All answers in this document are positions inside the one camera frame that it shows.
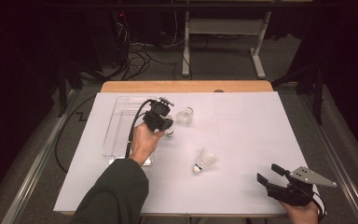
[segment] human hand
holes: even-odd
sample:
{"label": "human hand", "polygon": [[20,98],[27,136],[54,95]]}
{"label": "human hand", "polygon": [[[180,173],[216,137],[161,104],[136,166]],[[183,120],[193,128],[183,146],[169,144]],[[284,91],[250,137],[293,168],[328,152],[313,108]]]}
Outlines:
{"label": "human hand", "polygon": [[317,224],[318,223],[318,206],[314,202],[310,202],[305,206],[292,206],[287,203],[280,202],[286,209],[290,220],[293,224]]}
{"label": "human hand", "polygon": [[158,140],[164,135],[163,131],[151,132],[143,122],[133,128],[132,131],[132,153],[129,158],[142,166],[147,158],[156,150]]}

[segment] white shuttlecock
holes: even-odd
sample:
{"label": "white shuttlecock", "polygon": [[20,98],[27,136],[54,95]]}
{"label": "white shuttlecock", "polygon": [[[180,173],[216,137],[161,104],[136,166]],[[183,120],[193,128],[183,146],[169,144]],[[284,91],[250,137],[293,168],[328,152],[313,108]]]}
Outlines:
{"label": "white shuttlecock", "polygon": [[190,124],[191,117],[193,116],[193,108],[187,107],[176,115],[176,121],[185,125]]}
{"label": "white shuttlecock", "polygon": [[217,158],[215,157],[215,155],[208,149],[203,148],[201,150],[199,159],[197,160],[196,164],[193,167],[193,172],[197,174],[201,172],[203,168],[211,166],[216,162],[217,162]]}
{"label": "white shuttlecock", "polygon": [[[172,119],[171,115],[167,115],[167,117],[165,117],[166,119]],[[168,137],[172,137],[173,135],[173,125],[171,125],[171,127],[167,130],[164,131],[165,135],[167,135]]]}

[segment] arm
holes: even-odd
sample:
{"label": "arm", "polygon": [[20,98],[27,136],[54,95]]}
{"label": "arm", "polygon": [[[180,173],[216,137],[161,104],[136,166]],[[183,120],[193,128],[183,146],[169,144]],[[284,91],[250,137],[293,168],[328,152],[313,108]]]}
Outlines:
{"label": "arm", "polygon": [[103,172],[70,223],[138,223],[148,194],[148,180],[141,166],[163,135],[150,132],[144,123],[135,127],[130,157],[115,160]]}

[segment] sleeve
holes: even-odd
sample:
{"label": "sleeve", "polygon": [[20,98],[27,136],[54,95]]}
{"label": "sleeve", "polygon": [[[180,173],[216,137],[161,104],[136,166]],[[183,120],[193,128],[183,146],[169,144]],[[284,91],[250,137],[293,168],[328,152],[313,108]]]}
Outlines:
{"label": "sleeve", "polygon": [[70,223],[138,223],[148,186],[136,161],[115,160],[83,198]]}

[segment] transparent box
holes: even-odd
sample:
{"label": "transparent box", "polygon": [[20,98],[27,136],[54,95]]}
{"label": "transparent box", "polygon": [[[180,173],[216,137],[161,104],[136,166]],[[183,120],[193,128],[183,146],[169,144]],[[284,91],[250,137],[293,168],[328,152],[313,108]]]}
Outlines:
{"label": "transparent box", "polygon": [[[126,155],[131,125],[141,105],[148,99],[157,100],[155,96],[119,96],[116,99],[106,137],[103,142],[102,155],[111,164],[115,159],[123,159]],[[150,103],[146,104],[139,113],[142,115],[150,110]],[[137,119],[135,126],[142,123],[142,116]],[[151,165],[152,155],[144,165]]]}

